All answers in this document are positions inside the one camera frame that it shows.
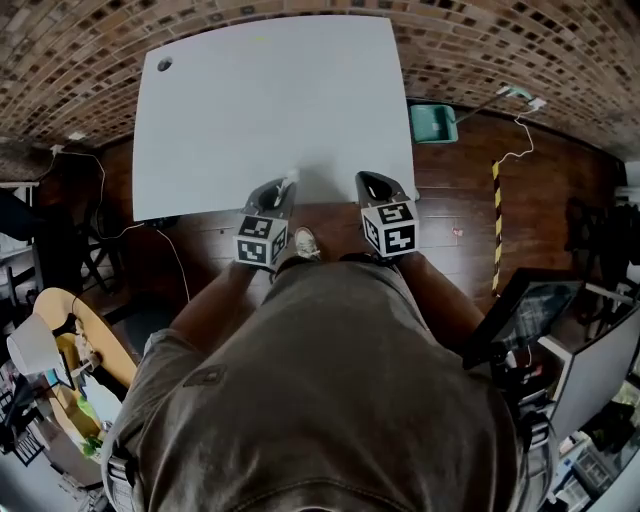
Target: cluttered desk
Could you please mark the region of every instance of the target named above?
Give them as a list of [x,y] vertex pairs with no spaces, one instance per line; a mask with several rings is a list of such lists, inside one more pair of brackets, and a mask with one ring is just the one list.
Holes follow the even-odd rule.
[[101,439],[136,371],[109,325],[77,296],[48,288],[7,345],[20,374],[45,374],[44,396],[55,420],[78,449],[99,461]]

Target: gray shirt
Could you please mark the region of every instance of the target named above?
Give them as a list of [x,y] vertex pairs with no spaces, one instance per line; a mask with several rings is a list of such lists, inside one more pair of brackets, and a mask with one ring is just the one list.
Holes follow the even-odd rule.
[[137,459],[138,510],[511,506],[501,395],[433,340],[392,270],[299,265],[209,357],[175,332],[150,342],[103,448],[103,475],[116,437]]

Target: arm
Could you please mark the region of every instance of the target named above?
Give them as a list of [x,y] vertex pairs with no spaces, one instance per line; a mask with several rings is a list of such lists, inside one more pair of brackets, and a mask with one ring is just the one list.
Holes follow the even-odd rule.
[[438,343],[460,353],[482,312],[419,252],[404,256],[398,269]]
[[194,348],[212,353],[233,320],[257,269],[231,262],[171,323]]

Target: white table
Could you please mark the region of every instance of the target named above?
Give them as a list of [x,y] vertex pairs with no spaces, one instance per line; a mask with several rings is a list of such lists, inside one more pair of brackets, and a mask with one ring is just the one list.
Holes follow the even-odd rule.
[[358,171],[392,177],[413,196],[388,19],[260,21],[147,54],[134,138],[135,220],[241,208],[254,188],[294,168],[297,203],[356,201]]

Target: round wooden table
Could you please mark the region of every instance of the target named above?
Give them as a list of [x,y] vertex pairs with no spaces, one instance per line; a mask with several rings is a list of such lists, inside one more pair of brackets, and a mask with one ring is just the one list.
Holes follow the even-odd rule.
[[47,288],[38,295],[33,311],[44,319],[51,330],[60,327],[69,313],[76,315],[82,323],[89,345],[102,357],[102,367],[127,388],[131,386],[136,365],[109,325],[82,299],[60,288]]
[[[47,288],[36,298],[33,311],[44,319],[51,330],[54,330],[64,324],[67,316],[72,312],[72,307],[73,314],[82,323],[89,345],[102,357],[102,367],[129,388],[136,372],[136,365],[109,325],[81,299],[60,288]],[[71,333],[62,334],[60,337],[71,343],[75,340],[75,336]],[[52,393],[55,397],[50,398],[49,403],[56,421],[82,451],[87,436],[97,436],[100,433],[100,423],[86,416],[78,408],[77,400],[81,396],[79,390],[58,386]],[[97,456],[92,459],[99,462]]]

